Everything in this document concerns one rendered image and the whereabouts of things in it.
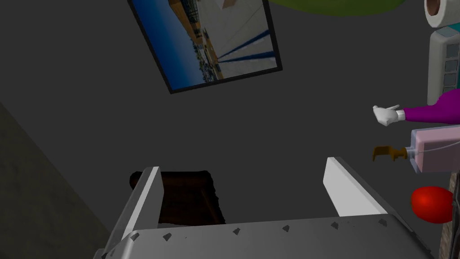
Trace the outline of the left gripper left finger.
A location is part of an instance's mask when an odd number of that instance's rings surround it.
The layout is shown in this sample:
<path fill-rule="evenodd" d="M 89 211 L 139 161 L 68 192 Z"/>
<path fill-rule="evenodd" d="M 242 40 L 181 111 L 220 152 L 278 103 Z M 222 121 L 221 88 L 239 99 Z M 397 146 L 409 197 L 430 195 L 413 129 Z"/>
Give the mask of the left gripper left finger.
<path fill-rule="evenodd" d="M 133 231 L 156 229 L 163 197 L 164 186 L 159 167 L 146 168 L 122 210 L 103 254 L 109 254 Z"/>

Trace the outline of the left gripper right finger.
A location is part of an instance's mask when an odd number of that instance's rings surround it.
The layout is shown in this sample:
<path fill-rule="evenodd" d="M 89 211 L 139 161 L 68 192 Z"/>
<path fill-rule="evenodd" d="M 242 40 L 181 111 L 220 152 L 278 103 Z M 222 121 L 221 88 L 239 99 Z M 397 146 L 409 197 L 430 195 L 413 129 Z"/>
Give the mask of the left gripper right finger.
<path fill-rule="evenodd" d="M 328 157 L 323 184 L 340 217 L 393 214 L 392 208 L 340 157 Z"/>

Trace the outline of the dark brown furniture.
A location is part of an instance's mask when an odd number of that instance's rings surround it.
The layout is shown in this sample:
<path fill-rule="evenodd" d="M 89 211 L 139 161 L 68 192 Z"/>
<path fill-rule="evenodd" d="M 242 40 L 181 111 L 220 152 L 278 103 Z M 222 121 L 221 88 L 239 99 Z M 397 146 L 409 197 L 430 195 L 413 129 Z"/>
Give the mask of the dark brown furniture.
<path fill-rule="evenodd" d="M 135 172 L 130 177 L 133 190 L 141 174 Z M 208 171 L 161 171 L 161 178 L 164 197 L 159 224 L 179 226 L 225 224 L 214 182 Z"/>

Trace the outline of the red round object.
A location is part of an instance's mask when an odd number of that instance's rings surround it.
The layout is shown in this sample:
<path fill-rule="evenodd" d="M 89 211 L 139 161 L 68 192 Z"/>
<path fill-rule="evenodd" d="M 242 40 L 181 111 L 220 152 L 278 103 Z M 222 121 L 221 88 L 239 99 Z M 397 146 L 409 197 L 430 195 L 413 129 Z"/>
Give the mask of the red round object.
<path fill-rule="evenodd" d="M 426 222 L 435 224 L 452 221 L 452 203 L 453 193 L 438 186 L 421 187 L 411 195 L 414 214 Z"/>

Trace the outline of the pink soap dispenser bottle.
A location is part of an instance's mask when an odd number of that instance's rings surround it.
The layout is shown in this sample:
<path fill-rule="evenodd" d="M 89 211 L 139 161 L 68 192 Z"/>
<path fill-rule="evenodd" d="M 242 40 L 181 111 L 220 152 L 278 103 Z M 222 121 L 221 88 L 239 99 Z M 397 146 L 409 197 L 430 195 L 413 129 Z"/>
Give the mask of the pink soap dispenser bottle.
<path fill-rule="evenodd" d="M 378 146 L 372 160 L 389 156 L 409 160 L 418 174 L 457 173 L 460 171 L 460 125 L 441 126 L 411 131 L 411 143 L 401 149 Z"/>

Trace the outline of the purple figure with white glove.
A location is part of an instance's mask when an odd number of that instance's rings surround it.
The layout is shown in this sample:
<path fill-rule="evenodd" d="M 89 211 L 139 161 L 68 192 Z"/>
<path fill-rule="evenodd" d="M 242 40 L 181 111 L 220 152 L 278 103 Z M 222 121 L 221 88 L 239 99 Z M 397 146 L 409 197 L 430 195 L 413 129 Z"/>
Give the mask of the purple figure with white glove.
<path fill-rule="evenodd" d="M 389 108 L 374 106 L 373 113 L 384 126 L 399 121 L 460 124 L 460 89 L 443 93 L 434 105 L 402 110 L 397 108 L 398 105 Z"/>

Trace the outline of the white and grey appliance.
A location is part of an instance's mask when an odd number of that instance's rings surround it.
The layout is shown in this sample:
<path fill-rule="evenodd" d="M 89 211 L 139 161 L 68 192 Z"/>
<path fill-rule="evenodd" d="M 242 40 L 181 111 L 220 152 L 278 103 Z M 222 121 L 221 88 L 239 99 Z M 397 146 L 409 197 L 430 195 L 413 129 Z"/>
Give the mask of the white and grey appliance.
<path fill-rule="evenodd" d="M 460 23 L 442 27 L 430 36 L 427 105 L 460 89 Z"/>

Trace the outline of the framed picture of blue sky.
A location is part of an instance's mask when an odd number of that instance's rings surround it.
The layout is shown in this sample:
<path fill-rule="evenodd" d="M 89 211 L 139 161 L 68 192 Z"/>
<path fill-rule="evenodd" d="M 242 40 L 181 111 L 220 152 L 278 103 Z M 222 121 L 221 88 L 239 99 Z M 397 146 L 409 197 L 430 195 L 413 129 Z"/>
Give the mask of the framed picture of blue sky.
<path fill-rule="evenodd" d="M 127 0 L 177 94 L 283 69 L 268 0 Z"/>

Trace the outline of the green round object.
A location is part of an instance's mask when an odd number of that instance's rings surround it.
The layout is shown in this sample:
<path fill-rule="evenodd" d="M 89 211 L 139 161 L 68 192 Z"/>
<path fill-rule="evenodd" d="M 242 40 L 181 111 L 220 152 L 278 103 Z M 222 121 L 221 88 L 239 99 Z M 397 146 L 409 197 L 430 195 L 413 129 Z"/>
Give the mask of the green round object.
<path fill-rule="evenodd" d="M 268 0 L 305 13 L 327 16 L 368 16 L 391 11 L 406 0 Z"/>

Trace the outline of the white paper roll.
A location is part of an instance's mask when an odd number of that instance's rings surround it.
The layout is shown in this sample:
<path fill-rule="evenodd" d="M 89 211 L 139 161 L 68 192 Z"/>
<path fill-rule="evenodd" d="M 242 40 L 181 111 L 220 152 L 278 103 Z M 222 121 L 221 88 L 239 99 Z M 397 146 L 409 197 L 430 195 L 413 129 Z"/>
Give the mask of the white paper roll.
<path fill-rule="evenodd" d="M 460 0 L 424 0 L 424 8 L 431 27 L 460 23 Z"/>

